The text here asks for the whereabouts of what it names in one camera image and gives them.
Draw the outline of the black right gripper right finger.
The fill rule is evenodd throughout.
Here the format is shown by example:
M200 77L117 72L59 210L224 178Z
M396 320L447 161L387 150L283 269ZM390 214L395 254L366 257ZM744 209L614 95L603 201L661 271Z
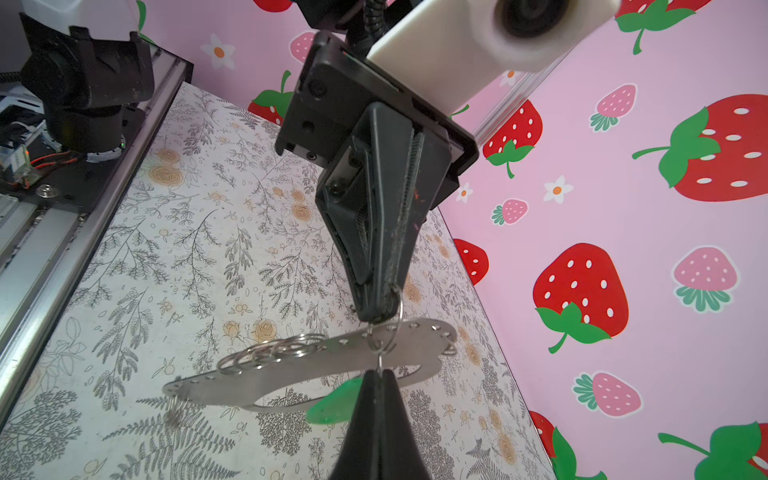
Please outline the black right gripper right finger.
M380 478L429 480L431 476L419 453L397 379L391 370L383 370L381 377Z

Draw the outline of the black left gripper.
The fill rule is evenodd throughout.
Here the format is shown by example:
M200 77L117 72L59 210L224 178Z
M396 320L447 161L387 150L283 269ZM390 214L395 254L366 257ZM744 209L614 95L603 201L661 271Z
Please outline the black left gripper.
M371 267L369 149L348 137L374 102L380 103L367 111ZM362 321L395 314L396 290L405 284L421 225L433 204L458 189L459 176L479 157L469 132L328 31L313 38L275 151L326 167L315 202Z

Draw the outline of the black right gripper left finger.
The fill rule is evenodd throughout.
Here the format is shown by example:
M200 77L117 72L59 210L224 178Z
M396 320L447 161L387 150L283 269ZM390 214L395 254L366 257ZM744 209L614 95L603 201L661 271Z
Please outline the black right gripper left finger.
M380 477L380 410L382 377L369 370L362 386L330 480L374 480Z

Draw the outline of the green plastic key tag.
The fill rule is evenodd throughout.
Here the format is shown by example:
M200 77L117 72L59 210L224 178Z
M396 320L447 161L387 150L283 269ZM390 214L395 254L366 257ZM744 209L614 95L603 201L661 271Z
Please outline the green plastic key tag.
M306 420L313 425L333 425L351 420L357 404L363 379L347 380L322 398L306 412Z

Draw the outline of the metal key holder plate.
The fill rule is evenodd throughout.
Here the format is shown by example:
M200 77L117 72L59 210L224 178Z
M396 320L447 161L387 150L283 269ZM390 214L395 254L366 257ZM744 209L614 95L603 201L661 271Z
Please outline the metal key holder plate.
M365 330L329 338L323 349L297 359L283 360L260 370L240 375L223 375L216 370L177 378L162 387L162 393L180 405L234 406L257 413L306 411L322 397L268 405L263 401L290 387L329 376L364 373L378 367L408 372L397 378L401 387L426 381L437 375L442 359L456 353L458 334L452 325L430 318L403 321L395 347L383 357L368 347Z

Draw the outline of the silver split keyring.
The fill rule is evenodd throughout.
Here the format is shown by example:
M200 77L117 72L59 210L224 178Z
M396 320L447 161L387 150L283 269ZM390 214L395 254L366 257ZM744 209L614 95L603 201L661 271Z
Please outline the silver split keyring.
M369 324L365 330L365 340L368 347L379 357L388 354L395 347L396 338L404 321L402 289L392 284L390 290L396 300L395 315L380 324Z

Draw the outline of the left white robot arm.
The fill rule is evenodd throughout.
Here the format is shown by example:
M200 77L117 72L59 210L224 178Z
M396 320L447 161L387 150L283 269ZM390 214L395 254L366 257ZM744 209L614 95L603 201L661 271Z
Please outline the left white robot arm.
M315 201L341 256L360 320L391 318L428 212L478 157L448 107L367 55L415 15L413 1L302 1L314 29L295 90L271 102L278 153L322 170ZM51 136L80 153L121 143L123 111L152 97L150 44L123 1L26 1L31 53L19 81Z

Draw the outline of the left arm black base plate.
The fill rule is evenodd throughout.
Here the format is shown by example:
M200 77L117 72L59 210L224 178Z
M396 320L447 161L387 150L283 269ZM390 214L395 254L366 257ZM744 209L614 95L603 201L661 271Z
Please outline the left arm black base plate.
M126 107L123 143L115 151L66 150L47 132L42 107L22 97L1 99L1 208L28 202L77 213L92 212L115 177L145 112Z

